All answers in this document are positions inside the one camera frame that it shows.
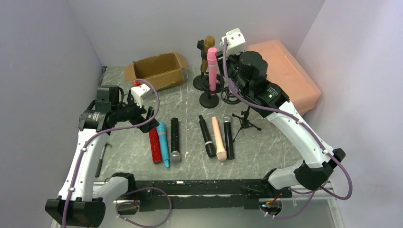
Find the black tripod shock-mount stand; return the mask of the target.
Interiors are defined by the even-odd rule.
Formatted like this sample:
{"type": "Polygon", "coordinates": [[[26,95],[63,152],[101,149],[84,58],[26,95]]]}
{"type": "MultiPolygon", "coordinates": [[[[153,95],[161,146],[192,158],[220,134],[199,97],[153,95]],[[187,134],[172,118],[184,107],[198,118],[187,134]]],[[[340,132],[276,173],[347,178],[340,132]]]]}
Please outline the black tripod shock-mount stand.
{"type": "MultiPolygon", "coordinates": [[[[221,91],[221,99],[223,102],[225,102],[229,105],[236,105],[236,104],[240,103],[240,100],[237,99],[236,96],[230,92],[230,89],[228,86],[224,87],[223,90],[221,91]]],[[[256,125],[254,125],[250,122],[250,120],[248,119],[249,114],[250,114],[250,106],[248,106],[246,111],[241,111],[240,116],[238,116],[236,114],[232,114],[233,117],[238,118],[240,121],[240,128],[237,131],[237,134],[235,135],[233,142],[235,142],[235,139],[238,136],[239,132],[243,129],[253,127],[253,128],[256,128],[258,131],[262,130],[260,127],[257,127],[256,125]]]]}

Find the blue microphone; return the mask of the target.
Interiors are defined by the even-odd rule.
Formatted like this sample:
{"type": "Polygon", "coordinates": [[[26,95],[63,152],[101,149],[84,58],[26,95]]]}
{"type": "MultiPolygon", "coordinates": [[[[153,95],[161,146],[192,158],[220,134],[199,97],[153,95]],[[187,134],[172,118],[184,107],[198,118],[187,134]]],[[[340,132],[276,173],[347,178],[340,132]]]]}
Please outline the blue microphone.
{"type": "Polygon", "coordinates": [[[162,161],[164,163],[164,166],[169,169],[170,168],[170,154],[169,154],[168,142],[167,142],[167,137],[166,137],[166,126],[163,121],[159,122],[159,125],[156,127],[156,130],[157,130],[158,138],[159,138],[162,161]]]}

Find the pink microphone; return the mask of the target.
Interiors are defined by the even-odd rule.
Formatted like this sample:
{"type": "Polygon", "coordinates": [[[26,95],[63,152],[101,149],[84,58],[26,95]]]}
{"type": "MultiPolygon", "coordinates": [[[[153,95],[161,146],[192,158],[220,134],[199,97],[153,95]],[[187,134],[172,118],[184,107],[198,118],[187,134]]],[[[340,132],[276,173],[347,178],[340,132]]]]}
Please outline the pink microphone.
{"type": "Polygon", "coordinates": [[[208,62],[208,71],[209,71],[209,91],[214,92],[217,89],[217,58],[216,53],[218,52],[217,48],[211,47],[207,52],[207,62],[208,62]]]}

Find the red glitter microphone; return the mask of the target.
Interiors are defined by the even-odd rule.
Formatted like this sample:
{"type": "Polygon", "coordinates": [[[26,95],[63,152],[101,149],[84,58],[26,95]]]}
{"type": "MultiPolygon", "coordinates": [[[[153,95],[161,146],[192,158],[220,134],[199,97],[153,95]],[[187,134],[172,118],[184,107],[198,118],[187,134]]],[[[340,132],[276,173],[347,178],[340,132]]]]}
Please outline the red glitter microphone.
{"type": "Polygon", "coordinates": [[[153,163],[159,164],[162,162],[162,155],[156,128],[153,128],[149,131],[149,140],[153,163]]]}

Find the black shock-mount round-base stand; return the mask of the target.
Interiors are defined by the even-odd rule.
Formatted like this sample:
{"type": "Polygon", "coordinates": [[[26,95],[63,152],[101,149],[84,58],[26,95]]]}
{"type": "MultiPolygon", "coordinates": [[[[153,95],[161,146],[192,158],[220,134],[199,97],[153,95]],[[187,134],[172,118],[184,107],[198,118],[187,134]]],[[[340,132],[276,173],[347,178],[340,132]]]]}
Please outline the black shock-mount round-base stand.
{"type": "Polygon", "coordinates": [[[217,75],[216,90],[211,91],[209,88],[209,73],[206,72],[204,76],[201,77],[201,86],[203,93],[199,97],[200,105],[207,109],[215,108],[219,103],[219,97],[217,94],[219,94],[223,90],[224,85],[224,78],[220,75],[217,75]]]}

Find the black clip round-base stand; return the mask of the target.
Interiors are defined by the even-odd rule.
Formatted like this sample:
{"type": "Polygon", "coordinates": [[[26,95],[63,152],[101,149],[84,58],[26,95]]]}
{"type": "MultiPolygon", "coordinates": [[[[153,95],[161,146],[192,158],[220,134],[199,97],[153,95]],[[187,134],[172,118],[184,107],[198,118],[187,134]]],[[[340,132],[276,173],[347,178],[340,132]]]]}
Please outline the black clip round-base stand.
{"type": "Polygon", "coordinates": [[[207,53],[209,48],[213,48],[215,46],[215,38],[211,35],[206,36],[205,39],[199,40],[197,43],[197,48],[201,51],[202,63],[200,66],[200,74],[197,75],[192,84],[195,89],[202,91],[202,78],[204,73],[207,71],[208,62],[207,62],[207,53]]]}

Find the gold microphone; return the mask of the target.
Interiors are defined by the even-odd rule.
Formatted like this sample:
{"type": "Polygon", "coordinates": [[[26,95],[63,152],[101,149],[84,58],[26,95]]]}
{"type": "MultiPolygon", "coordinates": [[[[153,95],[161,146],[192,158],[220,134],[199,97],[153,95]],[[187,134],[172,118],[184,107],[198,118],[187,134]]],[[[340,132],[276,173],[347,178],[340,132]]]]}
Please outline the gold microphone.
{"type": "Polygon", "coordinates": [[[215,38],[214,36],[208,35],[203,40],[202,44],[202,64],[201,64],[201,71],[205,73],[208,68],[208,60],[207,60],[207,53],[210,48],[215,46],[215,38]]]}

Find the black silver-head microphone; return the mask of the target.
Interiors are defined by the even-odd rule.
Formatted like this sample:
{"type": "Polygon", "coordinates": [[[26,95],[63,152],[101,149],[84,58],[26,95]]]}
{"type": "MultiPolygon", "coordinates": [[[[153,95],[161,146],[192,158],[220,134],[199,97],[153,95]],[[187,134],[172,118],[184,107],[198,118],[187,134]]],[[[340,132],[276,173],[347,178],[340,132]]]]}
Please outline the black silver-head microphone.
{"type": "Polygon", "coordinates": [[[222,122],[224,126],[224,140],[227,152],[227,160],[233,160],[235,159],[235,155],[232,139],[231,117],[229,115],[223,116],[222,122]]]}

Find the cardboard box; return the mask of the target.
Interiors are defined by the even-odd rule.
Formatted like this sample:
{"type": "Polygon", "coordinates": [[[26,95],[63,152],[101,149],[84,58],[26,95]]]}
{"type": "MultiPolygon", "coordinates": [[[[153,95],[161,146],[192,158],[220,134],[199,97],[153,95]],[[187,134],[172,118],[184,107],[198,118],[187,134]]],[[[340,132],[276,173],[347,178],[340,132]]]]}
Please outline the cardboard box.
{"type": "Polygon", "coordinates": [[[184,70],[189,70],[185,58],[171,52],[134,61],[123,68],[123,73],[125,81],[144,79],[160,91],[183,84],[184,70]]]}

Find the black glitter microphone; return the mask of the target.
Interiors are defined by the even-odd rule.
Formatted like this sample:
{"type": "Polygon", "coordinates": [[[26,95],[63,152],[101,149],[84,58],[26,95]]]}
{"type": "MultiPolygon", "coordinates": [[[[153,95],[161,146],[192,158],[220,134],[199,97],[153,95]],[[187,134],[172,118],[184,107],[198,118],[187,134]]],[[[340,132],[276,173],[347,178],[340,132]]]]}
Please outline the black glitter microphone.
{"type": "Polygon", "coordinates": [[[179,163],[181,161],[180,142],[179,142],[179,119],[174,117],[171,119],[171,163],[179,163]]]}

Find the plain black microphone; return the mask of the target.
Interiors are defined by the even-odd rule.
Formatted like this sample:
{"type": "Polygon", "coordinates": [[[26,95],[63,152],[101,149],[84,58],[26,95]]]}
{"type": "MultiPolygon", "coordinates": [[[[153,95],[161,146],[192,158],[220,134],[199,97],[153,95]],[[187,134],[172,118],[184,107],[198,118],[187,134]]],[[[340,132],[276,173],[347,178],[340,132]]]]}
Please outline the plain black microphone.
{"type": "Polygon", "coordinates": [[[199,115],[199,125],[204,139],[205,151],[209,158],[216,157],[216,148],[211,140],[207,124],[202,115],[199,115]]]}

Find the beige plastic microphone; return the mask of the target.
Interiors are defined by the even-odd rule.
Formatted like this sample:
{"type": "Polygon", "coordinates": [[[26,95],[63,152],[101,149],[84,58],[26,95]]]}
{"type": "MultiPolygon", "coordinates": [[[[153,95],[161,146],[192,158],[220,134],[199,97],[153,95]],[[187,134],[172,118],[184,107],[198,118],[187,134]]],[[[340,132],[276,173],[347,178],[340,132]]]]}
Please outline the beige plastic microphone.
{"type": "Polygon", "coordinates": [[[211,123],[212,123],[214,138],[215,138],[215,142],[216,142],[216,156],[219,161],[224,161],[227,159],[227,152],[223,145],[223,140],[222,140],[221,131],[220,131],[217,117],[213,116],[211,118],[211,123]]]}

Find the purple glitter microphone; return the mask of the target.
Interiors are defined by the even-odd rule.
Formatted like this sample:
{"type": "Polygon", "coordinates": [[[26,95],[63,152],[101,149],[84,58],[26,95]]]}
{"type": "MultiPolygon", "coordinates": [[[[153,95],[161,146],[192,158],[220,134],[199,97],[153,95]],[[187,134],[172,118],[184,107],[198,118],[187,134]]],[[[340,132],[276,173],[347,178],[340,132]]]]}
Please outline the purple glitter microphone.
{"type": "Polygon", "coordinates": [[[225,53],[227,56],[229,55],[228,50],[229,50],[228,43],[221,42],[219,44],[219,51],[221,51],[222,53],[225,53]]]}

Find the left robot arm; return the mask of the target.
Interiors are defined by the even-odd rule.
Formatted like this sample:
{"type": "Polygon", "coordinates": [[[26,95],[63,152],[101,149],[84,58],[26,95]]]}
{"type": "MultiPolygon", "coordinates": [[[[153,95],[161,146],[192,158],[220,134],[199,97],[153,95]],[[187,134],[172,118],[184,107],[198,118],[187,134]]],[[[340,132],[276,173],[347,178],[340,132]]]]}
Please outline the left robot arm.
{"type": "Polygon", "coordinates": [[[130,122],[131,128],[143,133],[158,125],[158,107],[143,106],[144,99],[155,88],[143,83],[128,93],[116,85],[102,85],[96,98],[80,115],[76,152],[67,178],[55,199],[48,199],[46,212],[63,228],[68,226],[97,228],[106,208],[113,201],[136,190],[133,174],[118,172],[99,189],[94,181],[99,161],[117,123],[130,122]]]}

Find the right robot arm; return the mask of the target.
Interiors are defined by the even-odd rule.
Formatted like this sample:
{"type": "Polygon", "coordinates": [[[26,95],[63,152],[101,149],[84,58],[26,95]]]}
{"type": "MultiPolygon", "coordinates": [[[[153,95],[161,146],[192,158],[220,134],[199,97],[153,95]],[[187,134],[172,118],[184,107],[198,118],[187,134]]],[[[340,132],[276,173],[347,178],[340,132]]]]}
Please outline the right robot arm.
{"type": "Polygon", "coordinates": [[[302,185],[319,189],[345,158],[341,148],[324,142],[306,123],[286,92],[267,80],[267,62],[261,54],[246,51],[238,55],[216,53],[220,72],[230,91],[263,118],[274,124],[295,146],[303,160],[283,169],[272,169],[264,177],[270,190],[302,185]]]}

